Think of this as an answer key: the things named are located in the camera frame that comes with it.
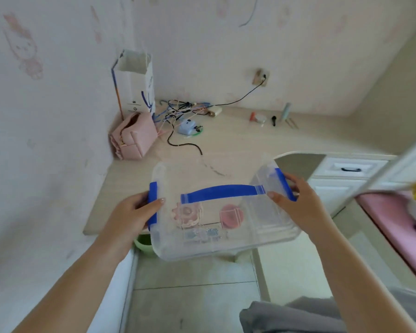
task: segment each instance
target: cartoon rabbit print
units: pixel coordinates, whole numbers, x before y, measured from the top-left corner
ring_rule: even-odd
[[[37,57],[37,44],[31,32],[23,27],[14,13],[4,14],[8,27],[3,29],[14,57],[20,62],[18,67],[32,79],[43,78],[43,64]]]

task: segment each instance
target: forearm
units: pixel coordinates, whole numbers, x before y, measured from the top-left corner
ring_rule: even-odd
[[[416,324],[333,223],[315,236],[322,266],[350,333],[416,332]]]
[[[93,244],[56,282],[14,333],[85,333],[118,260]]]

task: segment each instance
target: white paper bag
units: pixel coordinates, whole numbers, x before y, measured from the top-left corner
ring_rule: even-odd
[[[123,50],[113,66],[113,77],[124,116],[129,111],[151,115],[156,111],[151,54]]]

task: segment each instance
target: hand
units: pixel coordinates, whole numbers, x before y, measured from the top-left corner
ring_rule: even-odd
[[[145,223],[164,204],[164,199],[148,203],[148,192],[132,195],[121,201],[113,210],[105,227],[94,242],[121,262],[143,230]]]
[[[290,201],[287,197],[276,192],[268,192],[268,197],[273,200],[291,217],[300,229],[305,231],[314,242],[324,229],[333,226],[333,220],[326,211],[319,196],[304,179],[284,173],[285,177],[296,185],[294,191],[299,192],[297,201]]]

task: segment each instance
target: left hand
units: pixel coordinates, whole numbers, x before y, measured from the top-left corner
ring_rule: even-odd
[[[145,223],[163,206],[165,200],[158,199],[147,204],[148,192],[132,195],[121,201],[113,210],[105,227],[94,242],[115,255],[121,262],[143,230]]]

